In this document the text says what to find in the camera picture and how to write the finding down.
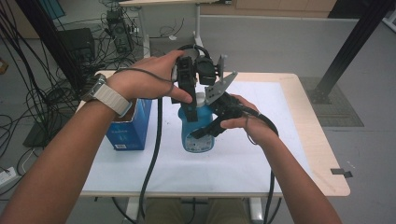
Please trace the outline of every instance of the blue box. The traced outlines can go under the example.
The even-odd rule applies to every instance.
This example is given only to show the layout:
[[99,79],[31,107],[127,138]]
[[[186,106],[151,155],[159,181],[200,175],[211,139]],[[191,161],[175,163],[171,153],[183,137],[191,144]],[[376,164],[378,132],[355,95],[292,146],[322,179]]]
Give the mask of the blue box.
[[111,122],[106,136],[116,150],[143,150],[149,126],[151,100],[137,99],[127,114]]

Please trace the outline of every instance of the watch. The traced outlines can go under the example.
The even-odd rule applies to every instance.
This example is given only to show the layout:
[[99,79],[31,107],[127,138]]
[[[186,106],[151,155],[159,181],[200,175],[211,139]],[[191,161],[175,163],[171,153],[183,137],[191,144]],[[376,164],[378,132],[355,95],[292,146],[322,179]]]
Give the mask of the watch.
[[116,111],[120,118],[123,117],[132,106],[132,102],[127,101],[119,93],[107,86],[105,75],[100,73],[87,80],[87,83],[81,91],[81,100],[85,102],[99,100]]

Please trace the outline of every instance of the blue plastic container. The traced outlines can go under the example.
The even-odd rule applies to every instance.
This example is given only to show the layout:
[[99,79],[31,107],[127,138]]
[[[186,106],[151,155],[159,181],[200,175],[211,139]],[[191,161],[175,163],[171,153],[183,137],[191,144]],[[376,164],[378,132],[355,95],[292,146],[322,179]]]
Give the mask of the blue plastic container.
[[197,98],[197,117],[198,121],[187,122],[183,109],[178,110],[178,117],[181,118],[181,142],[184,149],[189,152],[199,153],[206,152],[215,145],[215,138],[211,135],[205,135],[200,139],[195,139],[190,135],[193,131],[206,127],[213,121],[213,112],[208,105],[205,104],[205,94],[203,92],[196,93]]

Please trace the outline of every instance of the black tape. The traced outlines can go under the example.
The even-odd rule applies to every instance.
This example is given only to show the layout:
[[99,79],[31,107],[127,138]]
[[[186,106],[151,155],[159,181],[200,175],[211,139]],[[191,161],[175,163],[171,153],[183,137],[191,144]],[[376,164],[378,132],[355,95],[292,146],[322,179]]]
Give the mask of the black tape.
[[342,168],[338,168],[338,169],[330,169],[332,171],[333,175],[343,175],[345,178],[350,178],[353,177],[352,172],[350,171],[345,171]]

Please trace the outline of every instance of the power strip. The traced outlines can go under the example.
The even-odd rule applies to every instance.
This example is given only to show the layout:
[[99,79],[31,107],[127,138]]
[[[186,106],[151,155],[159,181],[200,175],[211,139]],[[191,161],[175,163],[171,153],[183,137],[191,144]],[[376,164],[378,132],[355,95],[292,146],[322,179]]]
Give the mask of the power strip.
[[15,179],[18,179],[18,176],[15,173],[15,169],[14,167],[9,167],[8,169],[0,173],[0,188],[4,187]]

